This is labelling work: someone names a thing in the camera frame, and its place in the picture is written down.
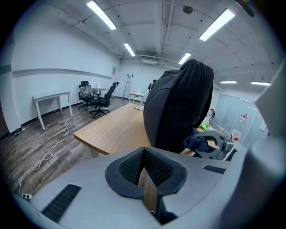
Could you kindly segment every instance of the navy cloth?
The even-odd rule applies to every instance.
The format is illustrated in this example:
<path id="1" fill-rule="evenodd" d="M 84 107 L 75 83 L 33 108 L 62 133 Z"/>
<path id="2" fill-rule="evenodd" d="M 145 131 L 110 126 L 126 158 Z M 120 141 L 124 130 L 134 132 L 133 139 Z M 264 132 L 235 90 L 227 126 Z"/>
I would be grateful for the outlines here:
<path id="1" fill-rule="evenodd" d="M 194 135 L 198 134 L 199 131 L 197 129 L 193 129 L 193 135 L 187 137 L 183 144 L 185 148 L 210 153 L 214 150 L 211 146 L 208 145 L 207 140 L 203 137 L 196 137 Z"/>

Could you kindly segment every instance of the white desk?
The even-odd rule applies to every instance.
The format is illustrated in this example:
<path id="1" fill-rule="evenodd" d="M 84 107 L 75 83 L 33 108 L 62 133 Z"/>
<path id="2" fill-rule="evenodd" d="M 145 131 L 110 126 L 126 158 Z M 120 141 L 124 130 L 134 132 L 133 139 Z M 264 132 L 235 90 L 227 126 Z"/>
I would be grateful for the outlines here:
<path id="1" fill-rule="evenodd" d="M 140 94 L 140 93 L 137 93 L 137 92 L 135 92 L 135 93 L 130 92 L 129 93 L 129 99 L 128 99 L 129 102 L 130 102 L 131 95 L 133 95 L 133 102 L 134 102 L 135 96 L 141 97 L 140 98 L 140 105 L 142 105 L 142 102 L 144 101 L 145 94 Z"/>
<path id="2" fill-rule="evenodd" d="M 45 93 L 33 95 L 33 98 L 34 98 L 35 103 L 36 103 L 38 118 L 39 118 L 39 120 L 41 122 L 43 130 L 45 130 L 45 126 L 44 126 L 44 123 L 43 123 L 43 120 L 42 120 L 42 117 L 41 117 L 41 113 L 40 113 L 39 103 L 38 102 L 42 101 L 42 100 L 45 100 L 45 99 L 49 99 L 49 98 L 59 97 L 59 108 L 60 108 L 60 110 L 62 110 L 60 96 L 67 95 L 68 106 L 70 108 L 70 113 L 71 113 L 71 117 L 72 117 L 72 106 L 71 106 L 71 101 L 70 101 L 70 93 L 71 93 L 70 91 L 58 90 L 58 91 L 50 91 L 50 92 L 45 92 Z"/>
<path id="3" fill-rule="evenodd" d="M 108 88 L 91 88 L 91 91 L 92 91 L 92 92 L 93 92 L 93 91 L 97 91 L 98 94 L 101 95 L 101 91 L 106 91 L 106 93 L 107 93 Z"/>

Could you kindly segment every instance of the glass wall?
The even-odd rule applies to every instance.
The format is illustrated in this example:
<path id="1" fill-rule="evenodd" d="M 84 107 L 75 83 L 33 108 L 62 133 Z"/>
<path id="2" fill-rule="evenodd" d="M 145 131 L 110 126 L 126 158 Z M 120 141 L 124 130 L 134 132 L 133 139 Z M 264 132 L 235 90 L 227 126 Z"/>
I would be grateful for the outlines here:
<path id="1" fill-rule="evenodd" d="M 234 127 L 240 121 L 242 115 L 247 116 L 245 129 L 241 134 L 239 142 L 249 148 L 255 141 L 267 137 L 268 129 L 264 120 L 255 106 L 254 102 L 227 96 L 219 95 L 215 108 L 215 118 L 210 120 L 214 129 L 224 128 L 225 135 L 230 135 Z"/>

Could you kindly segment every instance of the green object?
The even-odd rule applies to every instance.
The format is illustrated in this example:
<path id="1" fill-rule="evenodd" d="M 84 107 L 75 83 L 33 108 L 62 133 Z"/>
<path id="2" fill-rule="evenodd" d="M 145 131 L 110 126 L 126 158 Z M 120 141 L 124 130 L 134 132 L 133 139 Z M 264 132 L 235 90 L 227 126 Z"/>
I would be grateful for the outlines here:
<path id="1" fill-rule="evenodd" d="M 208 124 L 202 124 L 202 128 L 206 131 L 210 126 Z"/>

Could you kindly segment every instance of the white cable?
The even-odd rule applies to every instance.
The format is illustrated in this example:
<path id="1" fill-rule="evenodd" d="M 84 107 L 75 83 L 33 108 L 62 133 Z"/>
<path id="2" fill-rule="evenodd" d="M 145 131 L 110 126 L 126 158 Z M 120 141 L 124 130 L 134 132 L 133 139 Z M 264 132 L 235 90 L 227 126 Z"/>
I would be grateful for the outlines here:
<path id="1" fill-rule="evenodd" d="M 66 137 L 65 137 L 64 139 L 60 140 L 59 142 L 57 142 L 57 144 L 59 144 L 60 142 L 62 142 L 63 140 L 65 140 L 65 139 L 68 137 L 67 134 L 68 134 L 69 131 L 70 131 L 70 129 L 67 127 L 67 122 L 68 122 L 68 120 L 64 123 L 64 125 L 66 126 L 67 131 L 66 131 L 66 130 L 63 130 L 63 131 L 65 132 L 65 133 L 63 134 L 63 136 L 66 136 Z M 20 194 L 21 197 L 23 197 L 23 195 L 21 194 L 21 183 L 22 183 L 23 178 L 27 175 L 28 172 L 38 170 L 38 169 L 41 167 L 41 164 L 42 164 L 43 161 L 47 161 L 47 160 L 51 159 L 53 155 L 50 153 L 50 151 L 51 151 L 54 147 L 56 147 L 57 144 L 55 144 L 52 148 L 50 148 L 49 151 L 44 155 L 44 157 L 42 158 L 42 160 L 41 160 L 41 162 L 40 162 L 38 168 L 36 168 L 36 169 L 34 169 L 34 170 L 28 170 L 27 172 L 24 173 L 24 175 L 23 175 L 22 178 L 21 178 L 20 186 L 19 186 L 19 194 Z"/>

